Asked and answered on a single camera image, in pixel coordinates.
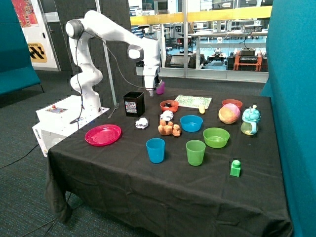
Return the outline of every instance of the sippy cup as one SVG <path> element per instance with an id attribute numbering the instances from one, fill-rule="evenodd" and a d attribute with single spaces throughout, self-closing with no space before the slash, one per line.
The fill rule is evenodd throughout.
<path id="1" fill-rule="evenodd" d="M 260 112 L 256 109 L 257 106 L 253 105 L 246 109 L 242 114 L 241 131 L 246 135 L 256 134 L 258 131 L 257 123 L 260 121 Z"/>

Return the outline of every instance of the brown toy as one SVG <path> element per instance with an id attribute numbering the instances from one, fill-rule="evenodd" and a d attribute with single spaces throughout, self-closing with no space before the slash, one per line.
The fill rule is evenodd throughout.
<path id="1" fill-rule="evenodd" d="M 181 128 L 179 125 L 173 125 L 173 122 L 169 121 L 168 124 L 165 120 L 160 120 L 160 125 L 158 127 L 158 131 L 161 135 L 167 136 L 172 134 L 175 137 L 179 137 L 181 134 Z"/>
<path id="2" fill-rule="evenodd" d="M 173 126 L 172 135 L 175 136 L 175 137 L 180 137 L 180 135 L 181 135 L 181 128 L 180 128 L 179 125 L 175 124 Z"/>

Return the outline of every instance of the small orange bowl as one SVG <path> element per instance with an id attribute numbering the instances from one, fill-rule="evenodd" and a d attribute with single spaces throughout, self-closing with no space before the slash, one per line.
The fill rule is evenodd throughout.
<path id="1" fill-rule="evenodd" d="M 171 107 L 164 106 L 166 103 L 169 103 Z M 179 102 L 175 100 L 165 100 L 160 103 L 160 108 L 164 112 L 166 110 L 170 110 L 173 113 L 177 112 L 179 106 Z"/>
<path id="2" fill-rule="evenodd" d="M 223 100 L 222 104 L 223 104 L 223 106 L 226 104 L 234 104 L 239 108 L 239 110 L 241 110 L 241 107 L 242 107 L 242 102 L 239 100 L 234 100 L 234 99 Z"/>

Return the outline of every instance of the pink plate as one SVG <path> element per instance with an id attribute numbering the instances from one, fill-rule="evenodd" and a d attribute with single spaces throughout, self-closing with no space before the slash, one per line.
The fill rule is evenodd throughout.
<path id="1" fill-rule="evenodd" d="M 121 133 L 122 130 L 119 126 L 105 124 L 89 130 L 84 138 L 89 144 L 100 147 L 117 141 Z"/>

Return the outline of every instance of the ball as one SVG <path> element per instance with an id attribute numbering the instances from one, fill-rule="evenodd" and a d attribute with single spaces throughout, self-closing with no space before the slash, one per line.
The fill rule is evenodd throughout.
<path id="1" fill-rule="evenodd" d="M 232 124 L 240 117 L 240 110 L 234 104 L 225 104 L 218 112 L 220 121 L 225 124 Z"/>

